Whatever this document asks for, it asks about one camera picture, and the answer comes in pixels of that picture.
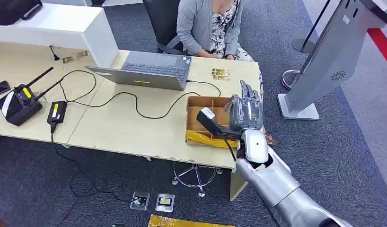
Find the black bag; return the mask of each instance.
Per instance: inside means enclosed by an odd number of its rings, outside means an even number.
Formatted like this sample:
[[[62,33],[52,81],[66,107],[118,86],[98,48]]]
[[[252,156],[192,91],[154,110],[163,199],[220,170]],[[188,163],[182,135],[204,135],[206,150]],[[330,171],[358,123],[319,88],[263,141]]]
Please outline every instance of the black bag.
[[[28,20],[42,7],[40,0],[0,0],[0,25],[11,25],[20,18]]]

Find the red stripe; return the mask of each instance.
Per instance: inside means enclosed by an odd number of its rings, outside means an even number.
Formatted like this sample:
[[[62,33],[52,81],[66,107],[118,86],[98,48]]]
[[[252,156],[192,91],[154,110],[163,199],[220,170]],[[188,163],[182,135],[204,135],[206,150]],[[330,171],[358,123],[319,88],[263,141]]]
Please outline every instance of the red stripe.
[[[370,28],[368,33],[387,61],[387,37],[379,28]]]

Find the robot forearm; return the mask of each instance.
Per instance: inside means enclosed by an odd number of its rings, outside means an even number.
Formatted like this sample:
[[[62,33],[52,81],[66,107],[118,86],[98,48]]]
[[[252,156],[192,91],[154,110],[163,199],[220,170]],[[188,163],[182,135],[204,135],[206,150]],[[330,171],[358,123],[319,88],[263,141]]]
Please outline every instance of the robot forearm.
[[[259,153],[252,150],[246,142],[247,154]],[[252,184],[256,192],[268,204],[274,207],[292,227],[350,227],[351,225],[321,206],[299,188],[299,182],[291,175],[290,168],[278,157],[272,148],[267,146],[268,161],[264,164],[249,162],[247,158],[236,160],[237,170],[243,178]]]

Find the gray cardigan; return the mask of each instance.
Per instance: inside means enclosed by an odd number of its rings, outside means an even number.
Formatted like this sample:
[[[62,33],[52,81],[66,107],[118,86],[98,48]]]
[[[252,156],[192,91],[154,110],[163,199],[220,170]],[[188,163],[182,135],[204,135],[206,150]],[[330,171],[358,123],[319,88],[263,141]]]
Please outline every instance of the gray cardigan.
[[[239,6],[232,25],[227,29],[224,41],[225,55],[235,54],[238,44],[239,25],[241,24],[244,0]],[[203,48],[211,47],[212,9],[211,0],[181,0],[178,7],[177,34],[191,55]]]

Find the woman's hand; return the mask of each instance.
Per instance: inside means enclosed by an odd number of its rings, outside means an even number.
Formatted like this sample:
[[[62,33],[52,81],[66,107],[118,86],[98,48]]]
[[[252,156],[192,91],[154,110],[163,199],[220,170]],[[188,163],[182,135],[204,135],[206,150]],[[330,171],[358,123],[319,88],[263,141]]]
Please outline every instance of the woman's hand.
[[[234,56],[232,54],[229,54],[226,56],[227,60],[234,60]]]
[[[211,53],[208,53],[207,51],[205,51],[204,49],[200,49],[199,52],[197,53],[197,55],[199,57],[203,57],[203,58],[219,58],[218,54],[211,54]]]

